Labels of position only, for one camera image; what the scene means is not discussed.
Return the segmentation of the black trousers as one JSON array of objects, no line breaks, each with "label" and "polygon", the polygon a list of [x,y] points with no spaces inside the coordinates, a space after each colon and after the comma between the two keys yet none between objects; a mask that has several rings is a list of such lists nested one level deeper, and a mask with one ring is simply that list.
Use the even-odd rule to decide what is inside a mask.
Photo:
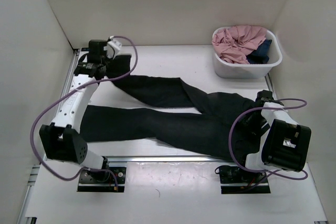
[{"label": "black trousers", "polygon": [[90,105],[80,126],[89,143],[155,138],[186,151],[242,159],[259,150],[259,140],[235,122],[255,106],[236,93],[206,93],[180,78],[128,75],[130,55],[108,62],[107,76],[115,87],[144,104],[121,109]]}]

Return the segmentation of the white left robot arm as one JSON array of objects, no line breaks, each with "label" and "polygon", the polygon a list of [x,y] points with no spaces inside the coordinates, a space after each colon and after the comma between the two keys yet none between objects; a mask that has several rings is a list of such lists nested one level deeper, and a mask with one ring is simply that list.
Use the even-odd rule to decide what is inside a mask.
[{"label": "white left robot arm", "polygon": [[105,182],[110,169],[105,158],[88,150],[87,142],[79,135],[83,115],[98,83],[80,88],[81,85],[101,80],[105,76],[107,55],[105,40],[89,41],[87,59],[79,61],[71,82],[70,96],[66,98],[49,125],[42,125],[39,135],[48,159],[78,164],[92,169],[98,182]]}]

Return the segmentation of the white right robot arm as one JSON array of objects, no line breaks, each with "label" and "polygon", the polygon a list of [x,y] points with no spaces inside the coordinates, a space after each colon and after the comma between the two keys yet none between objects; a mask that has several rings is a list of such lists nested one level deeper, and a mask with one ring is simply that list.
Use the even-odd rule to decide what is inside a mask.
[{"label": "white right robot arm", "polygon": [[274,100],[271,91],[258,92],[256,107],[240,124],[259,140],[259,151],[246,156],[236,168],[236,177],[247,182],[255,170],[303,170],[307,158],[311,129],[293,120],[282,102]]}]

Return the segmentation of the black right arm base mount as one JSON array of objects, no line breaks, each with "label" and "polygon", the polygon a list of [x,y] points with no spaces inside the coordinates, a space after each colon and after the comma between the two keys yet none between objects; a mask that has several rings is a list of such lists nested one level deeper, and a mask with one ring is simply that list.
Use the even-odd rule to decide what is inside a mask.
[{"label": "black right arm base mount", "polygon": [[247,172],[237,166],[221,165],[215,169],[222,195],[269,194],[267,174]]}]

